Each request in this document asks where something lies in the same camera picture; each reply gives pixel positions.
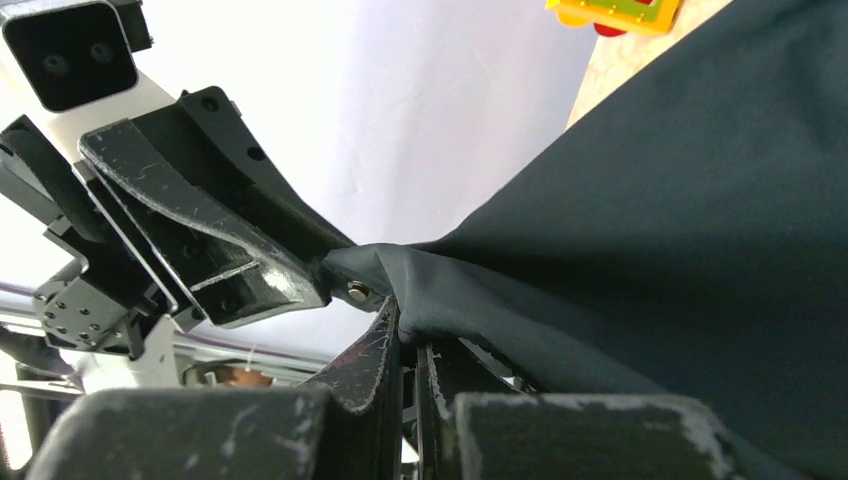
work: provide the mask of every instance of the dark cloth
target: dark cloth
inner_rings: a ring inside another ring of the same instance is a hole
[[[750,478],[848,478],[848,1],[734,1],[445,238],[327,263],[406,342],[692,396]]]

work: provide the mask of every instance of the black garment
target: black garment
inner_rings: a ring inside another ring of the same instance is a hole
[[[696,397],[750,478],[848,478],[848,1],[735,0],[444,239],[327,262],[405,341]]]

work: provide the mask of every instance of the colorful toy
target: colorful toy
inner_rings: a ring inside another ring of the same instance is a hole
[[[661,35],[674,26],[682,0],[547,0],[545,8],[557,14],[560,23],[582,27],[591,22],[603,36],[625,32]]]

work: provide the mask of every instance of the scratched black surface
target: scratched black surface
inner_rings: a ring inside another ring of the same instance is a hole
[[[464,480],[742,480],[724,428],[681,397],[462,394]]]
[[[112,390],[77,401],[29,478],[313,478],[325,390]]]
[[[321,462],[315,478],[398,478],[403,404],[399,314],[389,297],[371,328],[302,385],[332,389],[336,403],[328,413],[331,428],[322,451],[345,452]]]

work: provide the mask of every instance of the white backdrop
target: white backdrop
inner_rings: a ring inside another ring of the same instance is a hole
[[[146,0],[140,69],[222,87],[300,195],[358,243],[440,237],[565,125],[594,47],[543,1]],[[2,112],[6,121],[20,112]],[[0,198],[0,280],[68,257]],[[371,322],[342,304],[193,333],[329,358]]]

